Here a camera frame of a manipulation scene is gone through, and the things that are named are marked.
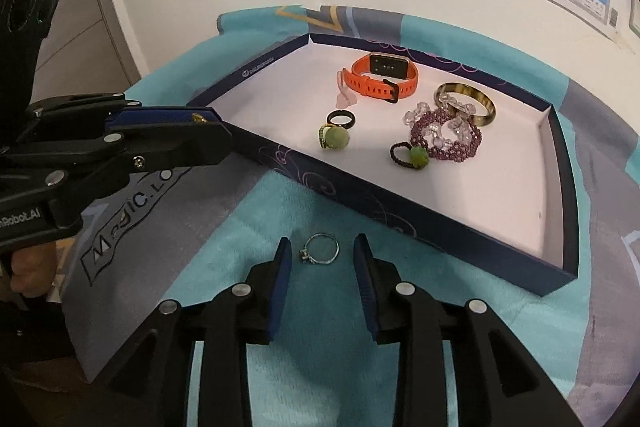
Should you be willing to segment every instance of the person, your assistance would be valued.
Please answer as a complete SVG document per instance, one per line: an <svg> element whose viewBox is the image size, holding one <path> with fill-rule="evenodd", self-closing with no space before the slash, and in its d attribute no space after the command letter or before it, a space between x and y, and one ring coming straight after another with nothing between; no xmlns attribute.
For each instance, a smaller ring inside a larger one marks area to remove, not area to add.
<svg viewBox="0 0 640 427"><path fill-rule="evenodd" d="M58 268L56 244L44 243L16 250L12 255L11 290L25 297L46 295Z"/></svg>

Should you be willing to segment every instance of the green bead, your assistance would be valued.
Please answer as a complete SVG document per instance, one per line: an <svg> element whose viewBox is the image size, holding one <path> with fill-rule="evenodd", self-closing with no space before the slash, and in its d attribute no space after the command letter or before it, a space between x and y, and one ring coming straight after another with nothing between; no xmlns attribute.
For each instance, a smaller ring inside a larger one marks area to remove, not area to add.
<svg viewBox="0 0 640 427"><path fill-rule="evenodd" d="M324 132L324 143L329 149L344 149L349 144L349 131L344 127L329 127Z"/></svg>
<svg viewBox="0 0 640 427"><path fill-rule="evenodd" d="M429 153L424 147L411 147L409 161L414 169L422 169L429 164Z"/></svg>

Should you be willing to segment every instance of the floor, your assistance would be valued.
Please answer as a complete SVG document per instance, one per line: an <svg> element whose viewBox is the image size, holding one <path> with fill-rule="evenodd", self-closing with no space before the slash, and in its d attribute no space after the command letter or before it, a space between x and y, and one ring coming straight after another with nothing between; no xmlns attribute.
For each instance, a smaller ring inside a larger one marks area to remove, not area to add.
<svg viewBox="0 0 640 427"><path fill-rule="evenodd" d="M60 0L40 47L32 102L129 86L98 0Z"/></svg>

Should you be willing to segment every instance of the dark beaded ring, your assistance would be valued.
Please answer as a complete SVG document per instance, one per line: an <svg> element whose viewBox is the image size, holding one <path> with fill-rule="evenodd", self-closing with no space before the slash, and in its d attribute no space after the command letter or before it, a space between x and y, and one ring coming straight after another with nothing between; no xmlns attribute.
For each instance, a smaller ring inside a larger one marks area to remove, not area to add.
<svg viewBox="0 0 640 427"><path fill-rule="evenodd" d="M350 119L347 123L335 123L332 121L336 116L346 116ZM350 129L354 125L356 125L356 117L351 111L346 111L344 109L338 109L336 111L331 111L329 115L326 117L326 123L328 125L336 125L338 127L344 127L345 129Z"/></svg>
<svg viewBox="0 0 640 427"><path fill-rule="evenodd" d="M408 169L415 169L412 163L402 161L400 158L396 156L396 149L399 147L405 147L411 150L412 145L409 142L394 143L391 146L391 149L389 149L389 154L391 155L391 159L401 167L407 167Z"/></svg>

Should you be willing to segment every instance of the brown and yellow bangle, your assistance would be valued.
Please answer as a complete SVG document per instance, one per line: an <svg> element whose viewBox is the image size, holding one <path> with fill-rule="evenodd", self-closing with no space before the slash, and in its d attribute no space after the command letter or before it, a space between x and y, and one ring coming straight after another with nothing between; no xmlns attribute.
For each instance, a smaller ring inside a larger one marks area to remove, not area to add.
<svg viewBox="0 0 640 427"><path fill-rule="evenodd" d="M462 104L452 96L450 92L456 92L469 96L479 102L486 109L486 115L478 116L475 114L476 108L472 103ZM476 127L489 125L495 119L495 105L492 100L479 89L458 82L448 82L438 86L433 94L434 101L438 107L446 108L451 116L460 116Z"/></svg>

